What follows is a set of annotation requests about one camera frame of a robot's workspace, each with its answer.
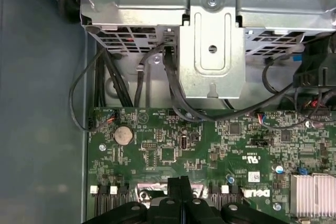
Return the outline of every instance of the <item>ventilation holes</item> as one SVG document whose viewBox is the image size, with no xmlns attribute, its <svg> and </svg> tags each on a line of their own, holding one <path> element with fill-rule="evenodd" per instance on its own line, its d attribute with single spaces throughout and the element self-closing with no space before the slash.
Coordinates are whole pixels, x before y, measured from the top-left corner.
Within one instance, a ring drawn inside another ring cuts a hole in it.
<svg viewBox="0 0 336 224">
<path fill-rule="evenodd" d="M 273 56 L 275 54 L 284 54 L 288 47 L 264 47 L 254 52 L 252 55 Z"/>
<path fill-rule="evenodd" d="M 117 30 L 102 30 L 95 36 L 99 37 L 108 50 L 146 53 L 158 43 L 147 41 L 149 38 L 156 39 L 155 33 L 154 27 L 118 27 Z"/>
<path fill-rule="evenodd" d="M 260 42 L 271 42 L 272 44 L 296 44 L 296 38 L 300 35 L 304 34 L 301 31 L 292 31 L 286 35 L 275 34 L 272 30 L 263 31 L 258 37 L 254 38 L 252 41 L 260 41 Z"/>
</svg>

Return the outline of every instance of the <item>capacitor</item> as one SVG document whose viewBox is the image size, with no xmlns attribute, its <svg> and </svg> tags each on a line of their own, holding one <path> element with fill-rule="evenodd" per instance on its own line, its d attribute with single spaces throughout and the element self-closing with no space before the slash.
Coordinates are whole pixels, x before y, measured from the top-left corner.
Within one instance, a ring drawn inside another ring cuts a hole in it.
<svg viewBox="0 0 336 224">
<path fill-rule="evenodd" d="M 235 178 L 230 174 L 226 176 L 226 179 L 229 184 L 233 184 L 235 182 Z"/>
<path fill-rule="evenodd" d="M 120 126 L 114 132 L 114 140 L 120 145 L 128 145 L 133 140 L 133 131 L 128 126 Z"/>
<path fill-rule="evenodd" d="M 274 169 L 274 171 L 277 173 L 277 174 L 282 174 L 283 171 L 284 171 L 284 168 L 281 166 L 281 165 L 277 165 Z"/>
</svg>

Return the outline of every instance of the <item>metal bracket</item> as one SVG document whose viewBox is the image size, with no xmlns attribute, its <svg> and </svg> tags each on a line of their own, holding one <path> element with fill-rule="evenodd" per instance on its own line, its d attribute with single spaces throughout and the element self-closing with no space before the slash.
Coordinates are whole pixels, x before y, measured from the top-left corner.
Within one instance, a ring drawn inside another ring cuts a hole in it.
<svg viewBox="0 0 336 224">
<path fill-rule="evenodd" d="M 190 22 L 180 27 L 178 56 L 187 98 L 239 98 L 245 37 L 236 23 L 236 0 L 190 0 Z"/>
</svg>

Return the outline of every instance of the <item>screw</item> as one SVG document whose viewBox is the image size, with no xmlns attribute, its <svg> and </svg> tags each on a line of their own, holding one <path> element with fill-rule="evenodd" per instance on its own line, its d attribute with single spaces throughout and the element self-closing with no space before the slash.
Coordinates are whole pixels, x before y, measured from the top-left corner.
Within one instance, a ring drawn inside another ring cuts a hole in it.
<svg viewBox="0 0 336 224">
<path fill-rule="evenodd" d="M 155 56 L 154 57 L 154 63 L 155 64 L 159 64 L 160 63 L 160 57 L 159 56 Z"/>
<path fill-rule="evenodd" d="M 216 0 L 208 0 L 208 5 L 211 7 L 215 7 L 217 5 L 217 1 Z"/>
<path fill-rule="evenodd" d="M 196 204 L 196 205 L 199 205 L 201 203 L 201 201 L 199 199 L 194 199 L 193 203 Z"/>
<path fill-rule="evenodd" d="M 281 205 L 280 205 L 279 203 L 274 203 L 274 204 L 273 204 L 273 209 L 274 209 L 275 211 L 280 211 L 280 210 L 281 210 Z"/>
<path fill-rule="evenodd" d="M 237 211 L 238 210 L 238 207 L 236 205 L 229 205 L 229 209 L 231 211 Z"/>
<path fill-rule="evenodd" d="M 100 145 L 99 145 L 99 150 L 100 150 L 101 152 L 106 151 L 106 145 L 104 145 L 104 144 L 100 144 Z"/>
</svg>

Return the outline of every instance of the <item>red wire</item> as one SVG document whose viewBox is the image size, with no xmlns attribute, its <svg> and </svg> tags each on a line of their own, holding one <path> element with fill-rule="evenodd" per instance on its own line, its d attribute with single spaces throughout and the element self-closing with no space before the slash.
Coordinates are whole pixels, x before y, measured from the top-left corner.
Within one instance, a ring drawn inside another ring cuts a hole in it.
<svg viewBox="0 0 336 224">
<path fill-rule="evenodd" d="M 313 108 L 315 108 L 315 107 L 317 106 L 318 102 L 319 102 L 319 101 L 313 101 L 313 102 L 311 102 L 311 106 L 312 106 Z"/>
</svg>

